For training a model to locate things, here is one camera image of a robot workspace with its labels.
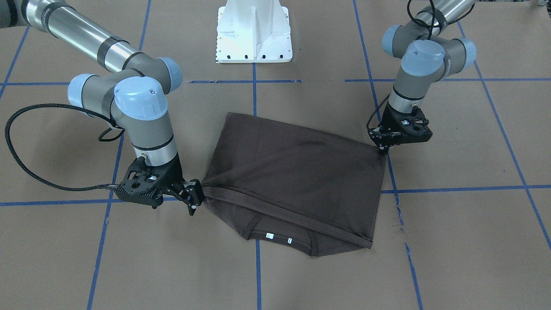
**light blue joint cap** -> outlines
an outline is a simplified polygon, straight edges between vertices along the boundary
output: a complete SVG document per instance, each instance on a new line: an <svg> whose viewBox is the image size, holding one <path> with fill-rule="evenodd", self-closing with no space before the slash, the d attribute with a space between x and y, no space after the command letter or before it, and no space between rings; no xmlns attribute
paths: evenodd
<svg viewBox="0 0 551 310"><path fill-rule="evenodd" d="M158 59L162 60L165 63L166 68L168 68L169 70L169 74L170 74L169 94L170 94L170 92L172 92L173 90L180 87L180 85L182 85L182 81L183 81L182 70L180 70L180 66L178 66L178 64L171 58L161 57Z"/></svg>
<svg viewBox="0 0 551 310"><path fill-rule="evenodd" d="M405 73L424 77L436 72L444 63L444 48L430 40L413 41L402 57Z"/></svg>
<svg viewBox="0 0 551 310"><path fill-rule="evenodd" d="M457 38L461 43L463 43L463 46L465 47L465 65L463 66L463 69L470 67L474 61L477 59L477 47L474 45L474 42L467 39L467 38Z"/></svg>
<svg viewBox="0 0 551 310"><path fill-rule="evenodd" d="M75 76L73 80L69 83L69 87L67 88L67 99L69 99L69 103L71 103L71 105L83 108L82 89L84 88L84 84L86 83L86 81L88 81L88 79L93 76L95 76L95 74L79 74Z"/></svg>
<svg viewBox="0 0 551 310"><path fill-rule="evenodd" d="M142 121L159 119L168 111L163 87L150 77L129 77L118 82L115 104L124 114Z"/></svg>
<svg viewBox="0 0 551 310"><path fill-rule="evenodd" d="M394 42L394 35L396 34L396 30L398 30L398 28L400 27L400 25L392 25L386 30L385 34L382 36L382 49L392 57L396 57L392 52L392 43Z"/></svg>

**blue grid line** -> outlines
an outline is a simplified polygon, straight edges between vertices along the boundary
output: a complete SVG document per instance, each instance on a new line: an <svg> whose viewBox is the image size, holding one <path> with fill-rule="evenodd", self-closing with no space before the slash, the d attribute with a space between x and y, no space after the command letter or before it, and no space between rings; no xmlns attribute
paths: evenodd
<svg viewBox="0 0 551 310"><path fill-rule="evenodd" d="M0 202L0 207L105 204L109 199Z"/></svg>
<svg viewBox="0 0 551 310"><path fill-rule="evenodd" d="M252 114L256 115L256 63L252 64ZM260 278L260 240L256 239L256 309L262 310L262 281Z"/></svg>
<svg viewBox="0 0 551 310"><path fill-rule="evenodd" d="M374 81L373 81L373 76L371 75L371 67L369 65L368 52L367 52L367 49L365 47L364 35L363 35L362 30L361 30L360 16L358 14L358 6L356 5L356 0L352 0L352 2L354 4L354 13L356 15L356 23L358 24L358 32L360 34L361 46L362 46L363 52L364 52L365 66L368 70L369 84L371 86L371 93L373 95L373 102L375 104L375 109L377 109L377 103L379 101L377 100L377 94L375 92L375 84L374 84ZM379 110L377 110L377 118L379 119L379 121L381 121L381 114L380 114ZM395 195L395 200L396 200L396 209L397 209L397 212L398 212L398 218L400 220L401 230L403 231L404 222L403 222L403 219L402 219L402 210L399 207L400 200L399 200L399 196L398 196L398 190L397 190L397 187L396 187L396 180L394 178L394 173L393 173L393 170L392 170L392 162L391 162L391 159L390 159L390 155L387 155L387 161L388 161L388 171L390 173L390 178L391 178L391 182L392 182L392 189L393 189L393 193ZM423 310L423 302L422 302L421 294L420 294L420 291L419 291L419 284L417 283L417 276L415 274L415 267L413 266L413 261L412 261L412 258L411 258L409 246L407 244L406 244L406 252L407 252L407 256L408 256L408 260L409 260L409 266L410 266L411 273L412 273L413 284L415 286L415 294L417 296L417 303L418 303L418 306L419 306L419 310Z"/></svg>
<svg viewBox="0 0 551 310"><path fill-rule="evenodd" d="M463 31L463 27L461 27L461 23L457 22L457 25L459 26L459 30L461 31L461 35L465 37L465 32ZM539 226L543 232L543 235L545 237L545 240L547 241L547 246L549 247L549 250L551 250L551 239L549 239L549 234L547 233L547 229L545 228L545 225L543 223L543 220L539 214L538 208L536 207L536 203L534 202L534 199L532 198L532 194L530 193L530 189L528 188L528 185L526 184L526 180L524 179L524 175L522 174L522 171L520 169L520 165L518 164L517 158L515 156L515 152L512 149L511 143L509 141L509 138L507 137L507 133L505 132L505 128L503 127L503 124L501 123L501 119L499 118L498 111L495 108L494 101L491 98L490 91L488 90L488 87L486 86L486 82L484 78L482 77L482 73L480 71L480 68L478 67L478 63L474 62L474 67L476 68L478 75L480 76L480 80L482 80L482 86L484 87L484 91L486 92L486 96L488 97L488 100L490 101L490 106L492 111L494 112L494 116L496 121L498 122L499 129L501 130L501 133L503 134L503 138L505 139L505 143L507 144L507 148L509 149L509 152L511 153L511 157L513 159L513 162L515 163L515 167L518 171L518 175L522 181L522 185L526 191L526 195L528 196L528 199L530 201L530 204L532 205L532 209L534 210L534 213L536 214L536 218L539 222Z"/></svg>
<svg viewBox="0 0 551 310"><path fill-rule="evenodd" d="M551 184L542 185L528 185L529 189L551 189ZM512 186L479 186L479 187L466 187L466 188L426 188L426 189L398 189L381 190L381 194L417 194L417 193L448 193L448 192L461 192L461 191L492 191L492 190L521 190L525 189L523 185ZM85 204L106 204L109 199L89 199L89 200L50 200L50 201L12 201L12 202L0 202L0 207L14 207L14 206L49 206L49 205L85 205ZM177 201L174 197L165 197L164 201ZM112 199L111 203L117 204L125 202L120 199Z"/></svg>
<svg viewBox="0 0 551 310"><path fill-rule="evenodd" d="M35 85L69 85L69 82L21 82L21 83L0 83L5 86L35 86Z"/></svg>
<svg viewBox="0 0 551 310"><path fill-rule="evenodd" d="M12 64L9 66L8 74L6 74L6 78L4 80L2 88L0 88L0 99L2 98L2 95L4 94L4 90L6 89L6 83L8 83L9 77L12 75L13 67L15 67L15 62L17 61L17 57L19 57L19 53L21 52L21 48L23 47L23 43L25 43L25 39L27 38L28 33L29 33L29 27L27 26L26 29L25 29L25 32L23 33L23 36L21 37L21 41L19 42L19 46L17 47L17 50L15 51L15 55L13 56Z"/></svg>
<svg viewBox="0 0 551 310"><path fill-rule="evenodd" d="M144 42L144 39L145 39L145 33L147 31L147 22L148 22L148 19L149 19L149 11L151 9L151 1L152 0L147 1L147 8L145 9L145 19L144 19L144 22L143 22L142 36L141 36L140 43L139 43L139 50L140 51L142 50L143 42ZM124 141L125 141L125 137L122 136L120 138L120 142L118 143L117 158L115 160L115 167L113 169L112 183L117 182L118 165L121 161L122 146L124 144ZM94 302L94 293L95 293L95 289L96 289L96 283L98 281L98 274L99 274L100 264L101 264L101 256L103 254L103 246L104 246L104 243L105 243L105 236L107 234L107 225L109 224L109 214L111 213L112 200L113 200L113 191L111 191L109 193L109 202L107 203L107 208L105 210L104 224L103 224L103 228L101 230L100 244L99 244L99 247L98 247L98 257L96 258L94 276L92 277L92 284L90 285L90 295L88 297L87 310L92 309L92 304Z"/></svg>
<svg viewBox="0 0 551 310"><path fill-rule="evenodd" d="M189 84L250 84L250 83L302 83L301 79L256 79L253 77L253 79L217 79L217 80L197 80L197 81L191 81Z"/></svg>
<svg viewBox="0 0 551 310"><path fill-rule="evenodd" d="M417 304L419 304L419 310L423 310L423 301L421 300L421 293L419 291L419 284L417 283L417 274L415 273L415 266L413 266L412 254L409 249L409 245L406 245L406 252L408 254L409 268L412 272L413 285L415 286L415 295L417 296Z"/></svg>
<svg viewBox="0 0 551 310"><path fill-rule="evenodd" d="M256 116L256 63L252 64L252 114Z"/></svg>
<svg viewBox="0 0 551 310"><path fill-rule="evenodd" d="M262 310L262 285L260 277L260 240L256 239L256 309Z"/></svg>
<svg viewBox="0 0 551 310"><path fill-rule="evenodd" d="M394 78L353 78L345 79L345 82L394 82ZM499 82L519 82L519 81L551 81L551 78L444 78L442 82L477 82L477 81L499 81Z"/></svg>
<svg viewBox="0 0 551 310"><path fill-rule="evenodd" d="M117 151L117 158L115 159L115 167L113 169L113 179L112 183L115 184L117 182L117 172L118 172L118 165L121 161L121 154L122 154L122 145L124 144L125 137L122 136L120 138L120 142L118 143L118 151ZM105 209L105 217L104 217L104 223L101 228L101 237L100 237L100 244L98 246L98 256L96 257L96 265L94 268L94 275L92 276L92 284L90 285L90 295L88 296L88 305L87 310L92 309L92 303L94 302L94 294L96 291L96 284L98 282L98 275L100 272L100 264L101 264L101 256L103 255L103 246L105 244L105 236L107 234L107 225L109 224L109 215L111 213L111 205L113 203L113 191L109 192L109 202L107 203L107 208Z"/></svg>

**silver arm tube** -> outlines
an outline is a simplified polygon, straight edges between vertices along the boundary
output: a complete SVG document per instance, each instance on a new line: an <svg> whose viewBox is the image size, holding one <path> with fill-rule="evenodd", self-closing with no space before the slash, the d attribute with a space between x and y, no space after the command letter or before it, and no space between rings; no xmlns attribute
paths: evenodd
<svg viewBox="0 0 551 310"><path fill-rule="evenodd" d="M78 13L64 0L29 0L25 16L34 28L69 43L110 72L123 70L127 60L140 53L130 43Z"/></svg>
<svg viewBox="0 0 551 310"><path fill-rule="evenodd" d="M468 11L469 8L476 3L477 0L435 0L434 7L439 11L437 14L434 26L439 26L440 22L438 17L445 19L445 24L453 22L454 20L461 17L461 15ZM432 12L421 11L415 17L424 21L427 25L430 25L433 22ZM440 28L433 29L433 35L439 35L441 32Z"/></svg>

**black tape band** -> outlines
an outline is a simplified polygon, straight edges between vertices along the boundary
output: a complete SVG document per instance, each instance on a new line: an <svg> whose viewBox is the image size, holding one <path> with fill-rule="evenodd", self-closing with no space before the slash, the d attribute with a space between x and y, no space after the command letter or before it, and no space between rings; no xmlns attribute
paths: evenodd
<svg viewBox="0 0 551 310"><path fill-rule="evenodd" d="M119 42L128 43L127 41L123 40L122 38L113 37L113 36L110 36L109 38L105 39L105 41L103 41L103 43L98 48L98 55L97 55L98 63L100 64L100 66L107 69L107 67L105 66L105 56L107 55L107 52L109 51L109 49L113 45L115 45Z"/></svg>
<svg viewBox="0 0 551 310"><path fill-rule="evenodd" d="M404 98L406 100L410 100L410 101L416 101L416 100L421 100L423 98L425 98L425 96L421 97L421 98L410 98L410 97L407 97L407 96L404 96L402 95L401 93L399 93L396 88L394 88L394 86L392 87L392 90L394 90L394 93L397 94L399 97L401 98Z"/></svg>
<svg viewBox="0 0 551 310"><path fill-rule="evenodd" d="M144 77L144 76L145 76L145 74L143 74L142 71L140 71L140 70L138 70L138 69L136 69L136 68L128 68L128 70L132 70L132 71L138 72L138 74L139 74L140 77Z"/></svg>
<svg viewBox="0 0 551 310"><path fill-rule="evenodd" d="M130 55L130 57L126 59L124 65L122 65L123 70L126 69L126 66L128 66L128 63L130 62L130 59L134 58L134 56L136 56L137 54L143 54L143 52L135 52L134 54Z"/></svg>
<svg viewBox="0 0 551 310"><path fill-rule="evenodd" d="M154 151L156 149L161 149L161 148L169 145L170 142L172 142L173 139L174 139L174 135L172 135L172 137L170 137L170 139L168 141L166 141L165 143L161 144L160 146L156 146L156 147L139 147L139 146L135 146L134 144L132 146L137 148L140 151Z"/></svg>
<svg viewBox="0 0 551 310"><path fill-rule="evenodd" d="M21 2L21 15L27 24L29 24L29 19L27 18L27 4L29 4L29 0L23 0L23 2Z"/></svg>
<svg viewBox="0 0 551 310"><path fill-rule="evenodd" d="M73 9L73 7L71 7L67 3L53 2L53 3L48 4L44 8L44 10L42 11L42 18L40 19L40 21L42 22L42 27L44 29L46 29L46 31L48 31L53 36L55 36L55 35L50 31L50 26L48 25L48 21L50 20L50 16L52 15L53 11L55 11L58 8L62 8L62 7L69 7L69 8Z"/></svg>
<svg viewBox="0 0 551 310"><path fill-rule="evenodd" d="M13 27L17 24L17 6L15 5L14 0L8 0L8 9L9 9L9 26Z"/></svg>
<svg viewBox="0 0 551 310"><path fill-rule="evenodd" d="M426 7L423 10L421 10L421 12L426 12L432 15L433 9L431 7ZM440 25L440 27L437 27L437 28L440 28L440 33L441 33L448 26L448 21L446 20L446 17L442 13L442 11L438 9L434 10L434 18L436 18L436 20L438 21L438 24Z"/></svg>

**floor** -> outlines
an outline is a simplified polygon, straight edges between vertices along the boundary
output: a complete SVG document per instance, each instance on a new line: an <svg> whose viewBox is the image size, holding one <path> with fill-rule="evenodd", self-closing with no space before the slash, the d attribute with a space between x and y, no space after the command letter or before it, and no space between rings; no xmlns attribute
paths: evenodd
<svg viewBox="0 0 551 310"><path fill-rule="evenodd" d="M536 3L477 3L442 34L472 39L477 61L431 86L434 137L390 151L369 250L310 258L245 241L207 209L59 191L3 142L0 309L550 309L551 19ZM204 176L229 111L371 143L365 122L400 64L380 40L408 21L404 0L282 0L293 61L222 65L224 0L70 4L182 67L168 100L186 179ZM108 74L35 29L2 29L0 41L2 124L24 106L68 103L78 74ZM42 109L12 138L38 175L88 186L119 180L133 160L129 141L96 141L105 127Z"/></svg>

